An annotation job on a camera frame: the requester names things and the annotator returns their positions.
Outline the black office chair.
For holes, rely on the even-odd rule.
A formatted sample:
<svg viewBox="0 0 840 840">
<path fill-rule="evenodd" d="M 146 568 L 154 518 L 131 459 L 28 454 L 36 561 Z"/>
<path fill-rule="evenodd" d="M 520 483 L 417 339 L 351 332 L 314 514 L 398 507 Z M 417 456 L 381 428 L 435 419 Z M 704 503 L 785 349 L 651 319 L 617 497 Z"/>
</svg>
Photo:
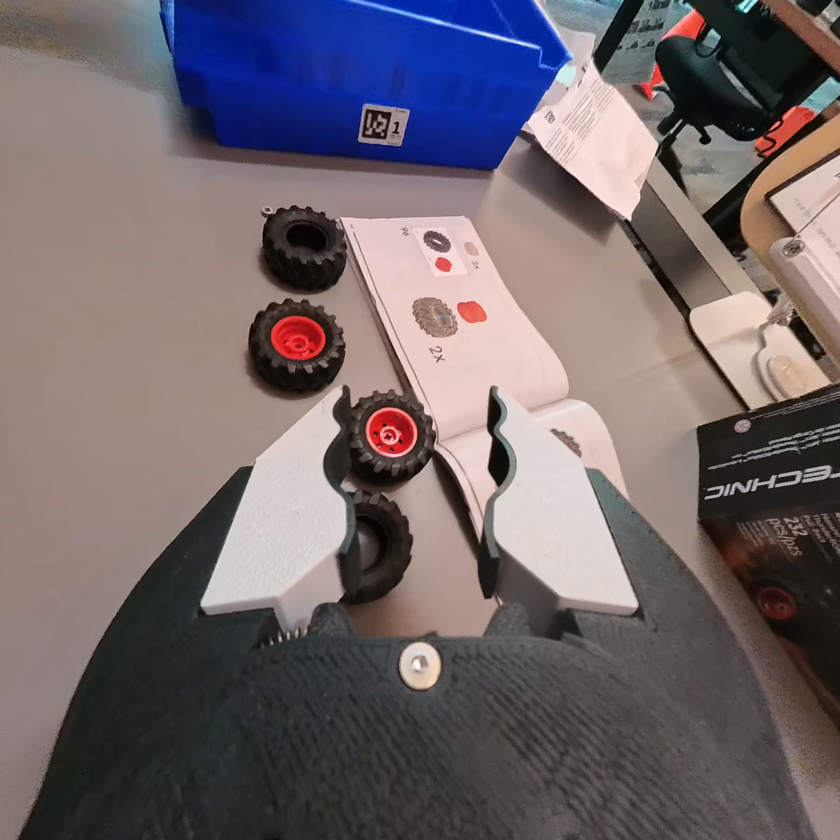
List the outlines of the black office chair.
<svg viewBox="0 0 840 840">
<path fill-rule="evenodd" d="M 658 90 L 672 104 L 657 126 L 665 149 L 688 125 L 702 144 L 711 142 L 709 127 L 733 140 L 756 140 L 813 90 L 812 59 L 802 42 L 767 10 L 753 6 L 745 16 L 742 51 L 724 33 L 705 47 L 708 24 L 694 38 L 675 35 L 658 44 Z"/>
</svg>

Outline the black rubber toy tire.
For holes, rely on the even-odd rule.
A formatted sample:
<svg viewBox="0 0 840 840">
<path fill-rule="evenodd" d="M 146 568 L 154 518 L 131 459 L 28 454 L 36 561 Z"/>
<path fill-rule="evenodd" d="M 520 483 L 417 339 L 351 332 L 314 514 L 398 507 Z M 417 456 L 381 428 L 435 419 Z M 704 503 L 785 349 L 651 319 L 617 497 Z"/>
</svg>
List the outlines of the black rubber toy tire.
<svg viewBox="0 0 840 840">
<path fill-rule="evenodd" d="M 262 254 L 273 275 L 299 291 L 335 286 L 346 267 L 347 241 L 338 223 L 311 206 L 281 207 L 266 217 Z"/>
<path fill-rule="evenodd" d="M 378 601 L 403 580 L 412 560 L 413 535 L 396 502 L 381 492 L 357 490 L 352 495 L 357 525 L 364 525 L 377 542 L 373 561 L 360 573 L 355 594 L 344 594 L 341 603 L 359 605 Z"/>
</svg>

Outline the orange traffic cone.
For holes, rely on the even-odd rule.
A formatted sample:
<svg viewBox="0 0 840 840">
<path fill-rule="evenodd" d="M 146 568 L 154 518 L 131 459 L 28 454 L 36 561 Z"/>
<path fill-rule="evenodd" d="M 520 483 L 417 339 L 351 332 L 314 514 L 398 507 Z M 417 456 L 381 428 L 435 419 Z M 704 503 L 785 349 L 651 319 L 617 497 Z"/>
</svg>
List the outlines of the orange traffic cone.
<svg viewBox="0 0 840 840">
<path fill-rule="evenodd" d="M 787 111 L 771 130 L 754 141 L 756 154 L 764 158 L 791 140 L 807 123 L 814 120 L 816 112 L 807 106 L 795 106 Z"/>
<path fill-rule="evenodd" d="M 691 10 L 682 17 L 668 32 L 665 33 L 662 40 L 679 36 L 695 39 L 705 24 L 704 18 L 697 12 L 696 9 Z M 664 81 L 659 64 L 654 64 L 654 69 L 648 81 L 636 84 L 634 87 L 642 94 L 648 101 L 651 101 L 657 95 L 655 88 Z"/>
</svg>

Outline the black tire with red wheel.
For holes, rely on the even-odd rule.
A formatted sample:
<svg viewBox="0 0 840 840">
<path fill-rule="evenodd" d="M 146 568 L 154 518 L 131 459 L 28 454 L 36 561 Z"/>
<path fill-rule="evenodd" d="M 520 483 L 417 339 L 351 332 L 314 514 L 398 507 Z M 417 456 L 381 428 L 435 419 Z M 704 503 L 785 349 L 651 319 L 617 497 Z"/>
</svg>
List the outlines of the black tire with red wheel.
<svg viewBox="0 0 840 840">
<path fill-rule="evenodd" d="M 248 354 L 259 378 L 283 392 L 319 392 L 338 376 L 346 342 L 336 318 L 308 300 L 271 302 L 248 330 Z"/>
<path fill-rule="evenodd" d="M 432 417 L 408 394 L 374 392 L 350 409 L 351 470 L 364 484 L 407 482 L 431 462 L 435 444 Z"/>
</svg>

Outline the blue plastic bin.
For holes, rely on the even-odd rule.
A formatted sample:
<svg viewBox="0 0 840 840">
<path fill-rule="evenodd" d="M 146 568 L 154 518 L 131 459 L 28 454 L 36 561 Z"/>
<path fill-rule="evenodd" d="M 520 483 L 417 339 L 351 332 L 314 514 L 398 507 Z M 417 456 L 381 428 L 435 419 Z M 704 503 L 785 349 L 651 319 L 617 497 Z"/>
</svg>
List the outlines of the blue plastic bin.
<svg viewBox="0 0 840 840">
<path fill-rule="evenodd" d="M 217 141 L 498 167 L 571 53 L 532 1 L 162 1 L 182 102 Z M 365 103 L 409 109 L 402 147 L 358 142 Z"/>
</svg>

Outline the wooden framed instruction board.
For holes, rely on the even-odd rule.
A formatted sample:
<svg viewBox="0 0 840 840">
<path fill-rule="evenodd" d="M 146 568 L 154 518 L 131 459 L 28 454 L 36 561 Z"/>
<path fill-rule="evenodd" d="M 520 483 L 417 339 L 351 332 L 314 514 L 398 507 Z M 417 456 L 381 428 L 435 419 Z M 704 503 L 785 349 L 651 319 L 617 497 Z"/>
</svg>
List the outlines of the wooden framed instruction board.
<svg viewBox="0 0 840 840">
<path fill-rule="evenodd" d="M 761 170 L 743 200 L 742 238 L 752 260 L 762 267 L 758 285 L 780 285 L 771 247 L 798 235 L 838 195 L 839 116 L 807 124 L 809 133 L 786 145 Z"/>
</svg>

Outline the white printed paper sheet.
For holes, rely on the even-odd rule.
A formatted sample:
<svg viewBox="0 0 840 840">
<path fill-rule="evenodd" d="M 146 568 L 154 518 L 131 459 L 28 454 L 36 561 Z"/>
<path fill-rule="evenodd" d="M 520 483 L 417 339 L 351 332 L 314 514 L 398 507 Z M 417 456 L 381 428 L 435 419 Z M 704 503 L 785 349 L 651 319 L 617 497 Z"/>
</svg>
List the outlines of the white printed paper sheet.
<svg viewBox="0 0 840 840">
<path fill-rule="evenodd" d="M 552 84 L 524 129 L 561 169 L 630 221 L 658 144 L 591 60 L 568 86 Z"/>
</svg>

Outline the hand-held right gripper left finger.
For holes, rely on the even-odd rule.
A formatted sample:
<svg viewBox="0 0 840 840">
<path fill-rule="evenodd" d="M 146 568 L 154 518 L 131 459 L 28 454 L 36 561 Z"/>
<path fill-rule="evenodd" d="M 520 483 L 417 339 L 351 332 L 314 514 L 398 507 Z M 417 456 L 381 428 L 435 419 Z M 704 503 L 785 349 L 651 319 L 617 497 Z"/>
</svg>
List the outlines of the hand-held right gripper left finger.
<svg viewBox="0 0 840 840">
<path fill-rule="evenodd" d="M 351 494 L 350 388 L 333 388 L 253 464 L 201 600 L 207 615 L 269 609 L 302 631 L 359 588 Z"/>
</svg>

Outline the black metal pole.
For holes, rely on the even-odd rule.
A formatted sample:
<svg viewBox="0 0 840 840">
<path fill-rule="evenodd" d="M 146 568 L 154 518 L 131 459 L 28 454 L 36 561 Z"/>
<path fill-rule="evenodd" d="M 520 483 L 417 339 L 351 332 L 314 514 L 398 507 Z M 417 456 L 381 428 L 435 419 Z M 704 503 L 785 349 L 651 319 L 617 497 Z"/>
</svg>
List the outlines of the black metal pole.
<svg viewBox="0 0 840 840">
<path fill-rule="evenodd" d="M 615 55 L 623 37 L 627 34 L 636 15 L 642 9 L 645 1 L 622 1 L 603 37 L 592 53 L 592 63 L 603 73 L 610 60 Z"/>
</svg>

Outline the white marker tag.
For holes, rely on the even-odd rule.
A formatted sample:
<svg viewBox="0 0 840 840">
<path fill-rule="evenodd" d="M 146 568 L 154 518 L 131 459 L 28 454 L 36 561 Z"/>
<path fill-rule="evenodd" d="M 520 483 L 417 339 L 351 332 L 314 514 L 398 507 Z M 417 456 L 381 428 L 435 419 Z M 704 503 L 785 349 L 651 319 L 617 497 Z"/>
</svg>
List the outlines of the white marker tag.
<svg viewBox="0 0 840 840">
<path fill-rule="evenodd" d="M 365 103 L 360 116 L 358 142 L 389 148 L 402 147 L 410 114 L 408 108 Z"/>
</svg>

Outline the white instruction booklet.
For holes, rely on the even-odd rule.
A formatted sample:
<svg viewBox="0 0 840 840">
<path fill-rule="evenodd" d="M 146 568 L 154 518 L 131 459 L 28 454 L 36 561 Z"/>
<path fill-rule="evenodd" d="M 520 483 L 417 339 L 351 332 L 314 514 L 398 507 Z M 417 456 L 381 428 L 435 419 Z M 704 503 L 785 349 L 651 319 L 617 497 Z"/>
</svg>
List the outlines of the white instruction booklet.
<svg viewBox="0 0 840 840">
<path fill-rule="evenodd" d="M 455 479 L 477 537 L 497 488 L 488 470 L 493 385 L 629 497 L 602 418 L 569 398 L 560 359 L 467 217 L 341 217 L 340 224 L 403 379 L 432 417 L 435 454 Z"/>
</svg>

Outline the white board stand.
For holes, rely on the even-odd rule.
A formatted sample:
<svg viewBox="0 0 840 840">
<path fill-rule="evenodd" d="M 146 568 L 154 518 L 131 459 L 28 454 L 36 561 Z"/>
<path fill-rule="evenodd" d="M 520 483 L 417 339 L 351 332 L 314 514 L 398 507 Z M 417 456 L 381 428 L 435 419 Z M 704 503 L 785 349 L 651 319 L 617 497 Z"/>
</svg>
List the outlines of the white board stand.
<svg viewBox="0 0 840 840">
<path fill-rule="evenodd" d="M 814 361 L 791 327 L 802 320 L 838 365 L 838 248 L 803 234 L 769 252 L 780 283 L 777 302 L 744 291 L 695 308 L 689 326 L 749 410 L 795 400 L 838 384 Z"/>
</svg>

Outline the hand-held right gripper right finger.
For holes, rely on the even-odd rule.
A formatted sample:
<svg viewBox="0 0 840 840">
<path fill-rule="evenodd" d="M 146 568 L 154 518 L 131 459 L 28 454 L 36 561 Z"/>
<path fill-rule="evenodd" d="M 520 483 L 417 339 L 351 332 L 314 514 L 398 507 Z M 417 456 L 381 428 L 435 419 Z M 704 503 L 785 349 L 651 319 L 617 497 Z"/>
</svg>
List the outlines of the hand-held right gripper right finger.
<svg viewBox="0 0 840 840">
<path fill-rule="evenodd" d="M 504 388 L 490 388 L 479 584 L 535 634 L 579 611 L 630 617 L 639 600 L 583 460 Z"/>
</svg>

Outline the black toy set box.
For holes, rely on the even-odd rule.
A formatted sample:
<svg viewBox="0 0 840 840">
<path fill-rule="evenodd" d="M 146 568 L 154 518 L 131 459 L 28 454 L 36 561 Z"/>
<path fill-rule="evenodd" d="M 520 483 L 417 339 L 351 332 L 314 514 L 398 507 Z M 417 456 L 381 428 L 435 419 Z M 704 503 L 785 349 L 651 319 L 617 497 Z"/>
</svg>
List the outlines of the black toy set box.
<svg viewBox="0 0 840 840">
<path fill-rule="evenodd" d="M 839 389 L 698 426 L 697 515 L 838 719 Z"/>
</svg>

